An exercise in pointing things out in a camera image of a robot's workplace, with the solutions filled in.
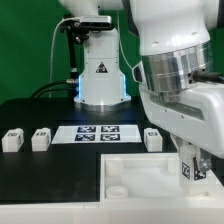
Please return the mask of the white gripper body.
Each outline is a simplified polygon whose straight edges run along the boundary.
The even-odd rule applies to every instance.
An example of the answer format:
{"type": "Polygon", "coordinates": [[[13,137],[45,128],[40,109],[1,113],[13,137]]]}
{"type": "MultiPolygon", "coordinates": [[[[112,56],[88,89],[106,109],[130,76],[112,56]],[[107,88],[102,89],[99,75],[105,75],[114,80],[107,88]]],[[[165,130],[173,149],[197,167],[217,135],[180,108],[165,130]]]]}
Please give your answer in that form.
{"type": "Polygon", "coordinates": [[[224,84],[197,83],[181,91],[177,103],[161,101],[144,85],[139,92],[152,124],[224,158],[224,84]]]}

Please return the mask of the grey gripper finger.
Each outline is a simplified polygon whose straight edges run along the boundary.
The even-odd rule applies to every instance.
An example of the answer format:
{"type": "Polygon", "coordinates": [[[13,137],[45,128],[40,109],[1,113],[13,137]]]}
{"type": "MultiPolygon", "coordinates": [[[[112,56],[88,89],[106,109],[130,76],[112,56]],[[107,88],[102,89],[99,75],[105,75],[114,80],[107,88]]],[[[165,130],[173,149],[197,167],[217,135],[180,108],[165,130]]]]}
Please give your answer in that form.
{"type": "Polygon", "coordinates": [[[180,152],[180,148],[182,147],[182,139],[173,134],[170,135],[170,138],[171,138],[177,152],[180,152]]]}
{"type": "Polygon", "coordinates": [[[212,168],[211,154],[201,148],[196,153],[197,170],[204,173],[212,168]]]}

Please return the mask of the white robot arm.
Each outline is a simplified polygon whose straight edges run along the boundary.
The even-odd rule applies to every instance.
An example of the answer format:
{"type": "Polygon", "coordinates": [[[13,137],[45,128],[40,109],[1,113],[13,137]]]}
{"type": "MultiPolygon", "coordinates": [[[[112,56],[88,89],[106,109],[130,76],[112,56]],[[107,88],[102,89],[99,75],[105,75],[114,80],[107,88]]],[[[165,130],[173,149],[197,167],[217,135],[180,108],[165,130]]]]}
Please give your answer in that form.
{"type": "Polygon", "coordinates": [[[122,7],[140,38],[139,92],[149,121],[171,134],[198,170],[224,158],[224,76],[211,69],[210,35],[224,0],[59,0],[83,22],[97,7],[122,7]]]}

